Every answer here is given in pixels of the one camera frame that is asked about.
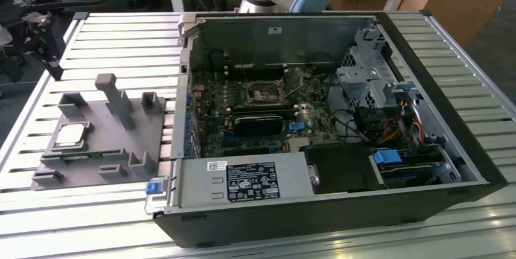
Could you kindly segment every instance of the power supply label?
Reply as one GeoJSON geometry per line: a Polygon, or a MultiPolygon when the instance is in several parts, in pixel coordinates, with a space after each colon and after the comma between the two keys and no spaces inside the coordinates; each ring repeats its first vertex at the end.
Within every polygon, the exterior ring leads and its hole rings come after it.
{"type": "Polygon", "coordinates": [[[226,177],[231,203],[280,198],[274,162],[227,165],[226,177]]]}

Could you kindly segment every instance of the blue plastic tab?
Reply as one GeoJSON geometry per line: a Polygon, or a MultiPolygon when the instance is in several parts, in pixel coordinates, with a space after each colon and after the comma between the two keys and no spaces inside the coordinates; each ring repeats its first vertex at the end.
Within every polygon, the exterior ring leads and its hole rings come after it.
{"type": "Polygon", "coordinates": [[[289,124],[289,131],[298,131],[302,129],[305,129],[305,122],[304,121],[289,124]]]}
{"type": "Polygon", "coordinates": [[[383,149],[373,153],[377,164],[397,164],[401,162],[400,154],[396,149],[383,149]]]}
{"type": "Polygon", "coordinates": [[[146,186],[147,194],[161,194],[163,192],[163,183],[162,182],[149,182],[146,186]]]}

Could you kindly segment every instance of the slotted aluminum surface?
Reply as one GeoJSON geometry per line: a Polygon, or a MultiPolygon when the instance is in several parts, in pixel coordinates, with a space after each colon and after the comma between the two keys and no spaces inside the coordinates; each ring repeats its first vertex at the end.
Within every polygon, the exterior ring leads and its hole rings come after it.
{"type": "MultiPolygon", "coordinates": [[[[14,142],[0,152],[6,158],[0,172],[0,257],[512,257],[516,250],[514,105],[432,18],[419,13],[392,13],[391,17],[511,182],[507,188],[477,202],[452,207],[423,223],[203,249],[177,247],[153,223],[143,211],[146,183],[30,191],[31,176],[60,115],[55,107],[60,94],[80,90],[88,101],[104,99],[94,86],[98,73],[116,74],[116,86],[127,90],[130,98],[150,90],[167,98],[162,160],[170,154],[178,14],[91,14],[86,21],[72,24],[62,62],[63,81],[51,81],[48,75],[42,78],[40,91],[34,94],[34,103],[28,103],[18,122],[23,127],[15,126],[14,142]]],[[[396,59],[395,62],[409,80],[400,62],[396,59]]]]}

